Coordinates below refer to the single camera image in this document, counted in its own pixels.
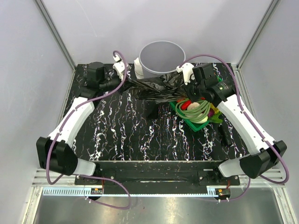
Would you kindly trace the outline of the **grey plastic trash bin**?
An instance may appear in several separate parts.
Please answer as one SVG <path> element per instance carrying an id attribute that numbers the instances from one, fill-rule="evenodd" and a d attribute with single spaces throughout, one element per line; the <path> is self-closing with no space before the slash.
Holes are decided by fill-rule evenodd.
<path id="1" fill-rule="evenodd" d="M 152 78 L 174 72 L 186 55 L 174 42 L 155 41 L 144 46 L 138 58 L 144 78 Z"/>

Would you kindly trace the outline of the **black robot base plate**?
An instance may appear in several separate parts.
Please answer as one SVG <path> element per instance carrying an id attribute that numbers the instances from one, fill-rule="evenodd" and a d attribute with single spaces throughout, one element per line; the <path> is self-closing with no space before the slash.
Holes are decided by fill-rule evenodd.
<path id="1" fill-rule="evenodd" d="M 208 187 L 239 186 L 239 177 L 217 177 L 219 161 L 99 161 L 97 173 L 105 181 L 80 177 L 75 185 L 103 185 L 105 196 L 211 195 Z M 113 182 L 118 181 L 122 187 Z"/>

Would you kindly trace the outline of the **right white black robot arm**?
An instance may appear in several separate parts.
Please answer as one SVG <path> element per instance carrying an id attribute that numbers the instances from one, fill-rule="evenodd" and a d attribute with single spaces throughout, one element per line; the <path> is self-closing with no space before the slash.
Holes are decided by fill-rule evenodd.
<path id="1" fill-rule="evenodd" d="M 231 122 L 243 139 L 248 154 L 220 163 L 213 172 L 213 181 L 222 185 L 234 175 L 255 179 L 281 162 L 287 146 L 270 136 L 245 106 L 234 81 L 219 81 L 209 64 L 193 66 L 185 63 L 176 71 L 183 76 L 184 88 L 191 101 L 204 97 Z"/>

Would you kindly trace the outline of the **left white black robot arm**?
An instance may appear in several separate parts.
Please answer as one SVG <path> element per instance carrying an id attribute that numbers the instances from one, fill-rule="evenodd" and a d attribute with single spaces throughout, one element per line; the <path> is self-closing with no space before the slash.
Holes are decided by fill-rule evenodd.
<path id="1" fill-rule="evenodd" d="M 88 64 L 85 83 L 79 88 L 67 114 L 48 137 L 40 137 L 36 142 L 41 168 L 67 176 L 85 175 L 90 184 L 100 182 L 101 172 L 96 170 L 95 163 L 78 158 L 72 148 L 79 130 L 100 100 L 120 89 L 128 68 L 127 63 L 119 60 L 113 64 L 116 76 L 106 78 L 103 63 Z"/>

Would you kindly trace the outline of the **black plastic trash bag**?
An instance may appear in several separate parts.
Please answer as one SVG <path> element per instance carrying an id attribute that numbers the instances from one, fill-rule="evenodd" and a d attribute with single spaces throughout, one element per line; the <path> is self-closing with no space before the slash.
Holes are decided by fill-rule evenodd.
<path id="1" fill-rule="evenodd" d="M 177 72 L 144 79 L 126 79 L 120 92 L 129 92 L 139 100 L 172 102 L 187 97 L 183 75 Z"/>

